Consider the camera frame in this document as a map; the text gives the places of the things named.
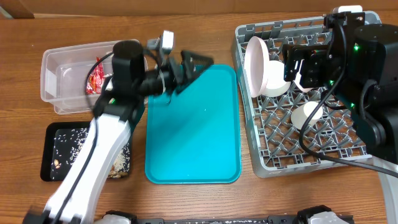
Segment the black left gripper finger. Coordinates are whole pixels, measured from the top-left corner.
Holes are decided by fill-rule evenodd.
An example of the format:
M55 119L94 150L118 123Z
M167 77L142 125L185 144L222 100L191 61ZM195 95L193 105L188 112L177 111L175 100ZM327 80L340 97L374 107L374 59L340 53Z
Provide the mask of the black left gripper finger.
M196 79L198 79L205 71L207 71L210 67L193 67L186 68L181 67L182 74L182 83L177 84L175 89L176 94L181 94L188 86L190 86Z
M184 67L194 67L196 65L209 67L214 64L212 57L196 54L188 50L181 51L182 64Z

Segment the pink small bowl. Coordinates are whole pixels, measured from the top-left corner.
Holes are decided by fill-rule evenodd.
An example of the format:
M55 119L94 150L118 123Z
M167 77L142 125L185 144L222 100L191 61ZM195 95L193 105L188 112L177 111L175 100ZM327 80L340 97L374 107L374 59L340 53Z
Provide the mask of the pink small bowl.
M301 77L302 77L301 74L298 72L298 73L296 74L294 83L295 83L296 87L297 87L300 91L302 91L303 93L308 93L310 90L312 90L312 88L304 88L304 87L300 84Z

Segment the pink plate with food scraps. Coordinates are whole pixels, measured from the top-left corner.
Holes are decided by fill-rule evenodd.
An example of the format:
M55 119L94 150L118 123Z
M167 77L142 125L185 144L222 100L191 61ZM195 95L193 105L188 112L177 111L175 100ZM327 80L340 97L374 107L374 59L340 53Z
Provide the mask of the pink plate with food scraps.
M268 63L269 51L266 43L259 37L251 37L244 58L244 70L248 79L251 98L258 97L267 85L266 68Z

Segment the white paper cup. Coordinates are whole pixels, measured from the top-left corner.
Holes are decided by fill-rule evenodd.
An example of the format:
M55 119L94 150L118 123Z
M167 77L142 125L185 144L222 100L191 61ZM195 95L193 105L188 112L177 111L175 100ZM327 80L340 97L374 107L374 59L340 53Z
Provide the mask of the white paper cup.
M304 105L299 106L298 108L293 110L290 118L293 126L296 127L297 129L301 129L304 122L310 116L312 111L317 107L317 105L318 105L317 102L309 101ZM321 106L310 120L309 125L313 126L316 122L318 122L322 114L323 114L323 107Z

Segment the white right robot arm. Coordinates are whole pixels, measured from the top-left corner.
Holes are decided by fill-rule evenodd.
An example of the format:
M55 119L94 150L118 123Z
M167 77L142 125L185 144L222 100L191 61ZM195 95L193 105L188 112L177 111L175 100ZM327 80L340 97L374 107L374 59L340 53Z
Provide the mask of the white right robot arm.
M301 75L304 88L326 93L300 128L299 144L321 160L378 172L388 223L397 223L397 26L366 23L361 6L340 6L323 16L331 40L322 45L283 45L284 80ZM356 135L373 164L330 157L309 149L303 137L329 96L351 112Z

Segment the white bowl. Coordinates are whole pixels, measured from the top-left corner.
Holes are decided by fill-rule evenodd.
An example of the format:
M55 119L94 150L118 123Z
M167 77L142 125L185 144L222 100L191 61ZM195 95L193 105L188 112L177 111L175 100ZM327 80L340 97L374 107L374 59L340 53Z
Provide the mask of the white bowl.
M283 95L291 85L284 80L284 64L278 60L271 60L267 67L268 81L263 95L277 97Z

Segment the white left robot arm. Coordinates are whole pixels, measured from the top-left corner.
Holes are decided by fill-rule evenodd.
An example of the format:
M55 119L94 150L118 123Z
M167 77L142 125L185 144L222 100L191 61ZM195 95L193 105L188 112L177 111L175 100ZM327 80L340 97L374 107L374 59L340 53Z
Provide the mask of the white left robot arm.
M178 64L161 45L143 47L133 40L117 42L107 57L113 75L103 84L86 141L42 213L29 210L24 223L93 223L104 183L121 149L144 112L144 99L181 93L214 64L211 57L181 52Z

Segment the red snack wrapper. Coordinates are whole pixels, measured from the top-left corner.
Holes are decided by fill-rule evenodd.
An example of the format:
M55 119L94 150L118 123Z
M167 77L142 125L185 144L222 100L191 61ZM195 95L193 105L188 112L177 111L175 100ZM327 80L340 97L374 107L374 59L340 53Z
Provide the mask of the red snack wrapper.
M86 94L100 94L104 80L105 72L103 63L100 62L89 76L88 83L86 84Z

